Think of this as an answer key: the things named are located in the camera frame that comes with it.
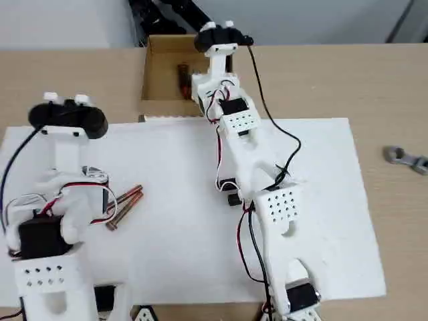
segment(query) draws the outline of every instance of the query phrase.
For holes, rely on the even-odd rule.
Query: robotic arm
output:
[[[98,321],[82,236],[91,223],[114,218],[117,203],[112,195],[115,210],[109,214],[108,175],[82,166],[82,147],[102,137],[108,123],[87,96],[63,101],[47,93],[45,100],[29,121],[52,145],[54,169],[36,184],[37,193],[12,200],[2,213],[18,294],[29,321]],[[130,303],[128,288],[117,286],[109,319],[129,320]]]
[[[284,179],[266,188],[255,181],[256,169],[275,181],[281,171],[277,164],[282,161],[269,148],[253,100],[240,88],[237,75],[225,71],[226,57],[239,45],[252,44],[252,39],[235,29],[232,21],[223,26],[207,23],[196,36],[195,47],[209,57],[210,66],[206,74],[192,75],[192,99],[206,119],[217,125],[219,142],[225,140],[231,151],[236,176],[220,181],[218,189],[232,191],[231,206],[244,202],[257,213],[263,235],[261,264],[267,272],[265,283],[269,284],[267,299],[272,297],[267,304],[275,310],[274,320],[315,320],[319,319],[314,307],[320,295],[300,260],[288,256],[284,249],[286,237],[292,234],[301,214],[302,186]]]

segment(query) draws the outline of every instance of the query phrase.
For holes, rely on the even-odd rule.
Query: wooden table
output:
[[[388,294],[325,302],[321,317],[327,321],[424,319],[428,177],[386,163],[381,148],[397,144],[428,155],[428,46],[306,45],[257,47],[254,52],[275,117],[350,118]],[[26,124],[27,111],[47,90],[62,96],[87,93],[110,122],[134,122],[143,65],[143,49],[0,52],[1,134],[6,126]],[[235,70],[261,107],[244,49],[235,56]],[[161,321],[247,321],[258,308],[258,304],[209,304],[155,310]]]

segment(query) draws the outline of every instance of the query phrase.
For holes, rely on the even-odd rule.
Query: perforated panel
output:
[[[292,185],[277,191],[256,197],[256,207],[263,222],[285,233],[290,222],[295,221],[301,213],[302,188]]]
[[[322,321],[313,308],[292,313],[290,314],[290,319],[295,321]]]
[[[300,188],[296,187],[279,189],[260,197],[264,208],[269,213],[272,222],[276,223],[287,219],[295,220],[299,215]]]
[[[251,110],[223,116],[222,119],[228,132],[243,132],[258,127],[260,123],[260,118]]]
[[[79,247],[61,256],[13,262],[19,295],[61,292],[83,284],[86,263],[78,250]]]

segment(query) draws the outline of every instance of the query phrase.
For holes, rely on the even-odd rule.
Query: black connector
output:
[[[239,195],[237,193],[229,194],[227,196],[227,202],[229,203],[229,206],[236,206],[242,204],[242,201],[241,199],[239,199]]]

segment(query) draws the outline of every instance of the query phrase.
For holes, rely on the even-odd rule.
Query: white 3d-printed robot arm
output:
[[[45,100],[48,104],[62,105],[62,100],[55,93],[47,93]],[[78,106],[90,106],[85,95],[77,95],[74,102]],[[98,321],[94,281],[82,236],[92,220],[99,219],[104,212],[104,185],[108,177],[92,167],[82,167],[82,146],[88,143],[84,129],[44,126],[41,133],[52,145],[55,170],[46,173],[43,182],[36,184],[35,191],[39,195],[55,195],[58,198],[51,208],[52,213],[63,215],[60,221],[61,237],[72,246],[61,255],[14,259],[18,294],[29,321]],[[67,187],[69,183],[76,182],[80,184],[78,188]],[[98,185],[84,186],[85,183]],[[21,240],[18,227],[32,219],[33,213],[31,209],[18,206],[11,206],[9,210],[15,210],[15,213],[6,228],[7,244],[19,253]],[[116,285],[114,307],[108,321],[130,321],[131,307],[128,285]]]
[[[224,24],[224,28],[231,27],[231,21]],[[219,26],[208,23],[199,36],[210,29],[216,32]],[[299,318],[305,311],[312,311],[320,299],[309,282],[304,266],[295,257],[288,257],[283,246],[286,245],[284,235],[289,231],[290,225],[294,227],[301,211],[302,186],[284,180],[275,189],[266,190],[263,189],[265,186],[258,186],[253,179],[255,170],[261,169],[273,181],[281,171],[276,165],[283,161],[277,159],[269,148],[257,109],[253,100],[239,87],[237,75],[225,71],[226,56],[233,54],[237,48],[238,43],[226,42],[212,43],[205,50],[205,55],[210,58],[209,70],[207,74],[192,75],[192,99],[198,103],[211,123],[218,124],[217,131],[229,146],[236,170],[235,182],[239,187],[239,199],[246,204],[254,204],[261,224],[263,261],[274,299],[272,304],[276,309],[276,318]],[[296,290],[309,286],[317,295],[316,302],[310,306],[302,302],[291,302],[288,290],[293,284],[296,287],[290,292],[292,299],[296,296]]]

